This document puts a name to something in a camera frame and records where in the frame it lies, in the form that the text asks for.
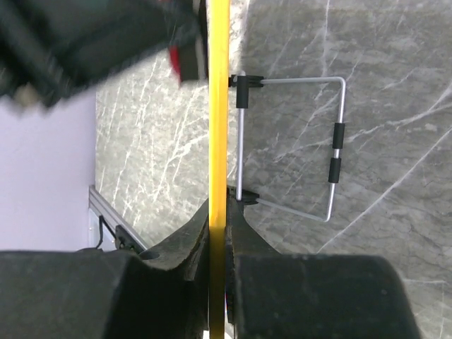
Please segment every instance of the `blurry black object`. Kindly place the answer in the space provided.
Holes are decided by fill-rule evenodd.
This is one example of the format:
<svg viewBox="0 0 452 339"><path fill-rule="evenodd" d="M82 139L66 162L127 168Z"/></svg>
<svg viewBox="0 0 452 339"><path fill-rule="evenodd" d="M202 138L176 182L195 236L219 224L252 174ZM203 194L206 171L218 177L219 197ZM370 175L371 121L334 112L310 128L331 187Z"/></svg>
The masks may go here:
<svg viewBox="0 0 452 339"><path fill-rule="evenodd" d="M195 44L205 30L198 15L185 0L0 0L0 96L27 101L27 88L50 107L162 49Z"/></svg>
<svg viewBox="0 0 452 339"><path fill-rule="evenodd" d="M236 338L421 338L386 260L279 254L246 223L243 207L228 198L227 314ZM0 338L201 339L208 235L206 201L139 253L0 253Z"/></svg>

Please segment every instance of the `black plastic clip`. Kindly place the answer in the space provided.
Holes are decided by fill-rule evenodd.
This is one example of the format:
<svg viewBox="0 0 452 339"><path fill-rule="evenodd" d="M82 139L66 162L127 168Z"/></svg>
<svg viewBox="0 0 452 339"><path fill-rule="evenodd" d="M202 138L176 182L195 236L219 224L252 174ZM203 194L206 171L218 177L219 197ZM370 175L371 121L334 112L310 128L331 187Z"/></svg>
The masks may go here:
<svg viewBox="0 0 452 339"><path fill-rule="evenodd" d="M232 74L229 77L229 83L228 86L230 88L236 88L237 87L237 81L238 81L238 75ZM263 87L263 84L261 81L264 79L263 76L246 76L246 79L248 80L248 88L260 88Z"/></svg>
<svg viewBox="0 0 452 339"><path fill-rule="evenodd" d="M237 188L235 186L227 185L227 195L235 198L237 192ZM247 191L246 189L242 190L242 199L240 203L243 203L244 206L257 205L259 199L259 194L251 191Z"/></svg>

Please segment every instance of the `black padded object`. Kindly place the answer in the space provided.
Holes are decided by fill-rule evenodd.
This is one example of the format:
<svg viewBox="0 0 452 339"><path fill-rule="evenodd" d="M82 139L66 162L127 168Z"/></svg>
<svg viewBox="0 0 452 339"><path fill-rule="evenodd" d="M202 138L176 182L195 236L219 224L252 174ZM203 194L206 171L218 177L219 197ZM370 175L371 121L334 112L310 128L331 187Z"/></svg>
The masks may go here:
<svg viewBox="0 0 452 339"><path fill-rule="evenodd" d="M199 33L177 0L0 0L0 95L30 83L52 106Z"/></svg>

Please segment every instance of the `white wall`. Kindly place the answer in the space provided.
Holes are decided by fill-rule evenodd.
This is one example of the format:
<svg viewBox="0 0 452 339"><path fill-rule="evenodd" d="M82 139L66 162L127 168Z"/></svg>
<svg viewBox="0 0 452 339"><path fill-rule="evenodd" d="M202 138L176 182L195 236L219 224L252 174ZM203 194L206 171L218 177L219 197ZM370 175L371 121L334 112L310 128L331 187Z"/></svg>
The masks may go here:
<svg viewBox="0 0 452 339"><path fill-rule="evenodd" d="M0 100L0 250L87 247L95 142L94 93L46 114Z"/></svg>

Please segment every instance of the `metal bracket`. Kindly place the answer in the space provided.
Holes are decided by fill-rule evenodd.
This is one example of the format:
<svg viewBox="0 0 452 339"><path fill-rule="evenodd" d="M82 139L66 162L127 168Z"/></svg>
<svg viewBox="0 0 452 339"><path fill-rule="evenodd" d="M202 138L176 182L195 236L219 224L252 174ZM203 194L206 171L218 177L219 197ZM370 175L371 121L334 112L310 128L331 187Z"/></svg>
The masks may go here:
<svg viewBox="0 0 452 339"><path fill-rule="evenodd" d="M243 190L243 146L244 146L244 115L245 110L248 109L248 95L249 95L249 82L240 81L240 79L247 79L248 76L245 72L241 72L237 77L236 86L237 87L237 110L238 110L238 143L237 143L237 190L236 199L241 201L242 190ZM347 83L344 78L340 76L326 76L318 78L290 78L290 79L261 79L259 81L261 86L255 85L254 87L262 87L264 85L283 85L283 84L297 84L297 83L340 83L340 103L338 110L338 119L334 125L333 132L333 157L330 162L330 171L328 176L328 182L330 184L330 194L328 197L328 205L326 207L326 216L318 216L314 214L309 214L302 212L300 210L295 210L293 208L288 208L271 201L263 200L262 198L257 198L256 201L263 205L277 208L288 213L299 215L304 218L309 218L316 221L328 222L331 219L333 212L333 202L336 184L339 182L340 174L340 150L343 148L344 143L344 133L345 133L345 123L344 112L345 112L345 94Z"/></svg>

